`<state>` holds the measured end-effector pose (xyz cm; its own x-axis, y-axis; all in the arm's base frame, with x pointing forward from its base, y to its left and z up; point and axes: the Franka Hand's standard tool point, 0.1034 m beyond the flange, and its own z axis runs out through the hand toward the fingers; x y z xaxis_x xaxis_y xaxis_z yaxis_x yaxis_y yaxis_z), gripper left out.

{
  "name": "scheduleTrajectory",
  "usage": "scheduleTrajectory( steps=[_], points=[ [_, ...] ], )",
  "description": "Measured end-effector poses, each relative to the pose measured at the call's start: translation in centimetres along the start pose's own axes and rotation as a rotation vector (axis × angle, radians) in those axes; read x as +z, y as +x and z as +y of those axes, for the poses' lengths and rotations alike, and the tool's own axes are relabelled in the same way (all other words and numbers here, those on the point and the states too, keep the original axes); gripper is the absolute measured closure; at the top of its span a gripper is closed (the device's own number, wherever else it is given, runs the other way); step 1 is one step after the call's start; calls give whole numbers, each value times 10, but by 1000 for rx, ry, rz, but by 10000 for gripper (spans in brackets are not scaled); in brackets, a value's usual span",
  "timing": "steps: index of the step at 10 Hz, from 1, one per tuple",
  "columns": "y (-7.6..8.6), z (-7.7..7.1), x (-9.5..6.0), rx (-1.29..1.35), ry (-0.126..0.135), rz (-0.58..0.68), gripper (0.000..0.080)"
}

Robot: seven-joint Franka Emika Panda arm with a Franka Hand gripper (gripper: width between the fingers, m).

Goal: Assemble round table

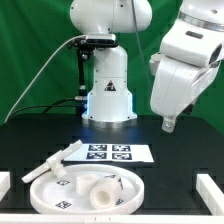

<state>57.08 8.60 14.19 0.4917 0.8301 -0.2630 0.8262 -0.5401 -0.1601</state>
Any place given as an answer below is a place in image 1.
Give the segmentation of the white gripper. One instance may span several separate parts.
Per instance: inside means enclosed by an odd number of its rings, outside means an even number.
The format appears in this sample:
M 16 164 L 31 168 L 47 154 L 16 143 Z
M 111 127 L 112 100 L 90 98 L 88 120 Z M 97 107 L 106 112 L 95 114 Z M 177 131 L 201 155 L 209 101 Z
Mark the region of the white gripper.
M 172 133 L 178 115 L 192 104 L 214 80 L 212 68 L 190 65 L 158 55 L 150 106 L 163 117 L 162 129 Z

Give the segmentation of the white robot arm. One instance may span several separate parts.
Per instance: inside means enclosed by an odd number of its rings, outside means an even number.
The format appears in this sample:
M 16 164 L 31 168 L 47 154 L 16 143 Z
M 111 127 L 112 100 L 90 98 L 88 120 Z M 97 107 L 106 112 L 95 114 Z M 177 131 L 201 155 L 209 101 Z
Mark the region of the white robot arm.
M 88 125 L 118 128 L 134 123 L 127 88 L 127 53 L 118 33 L 145 30 L 148 0 L 73 0 L 70 19 L 83 36 L 73 44 L 83 61 L 94 58 L 94 83 L 82 115 Z M 150 106 L 171 133 L 176 119 L 214 81 L 224 59 L 224 0 L 183 0 L 178 17 L 149 61 L 155 76 Z

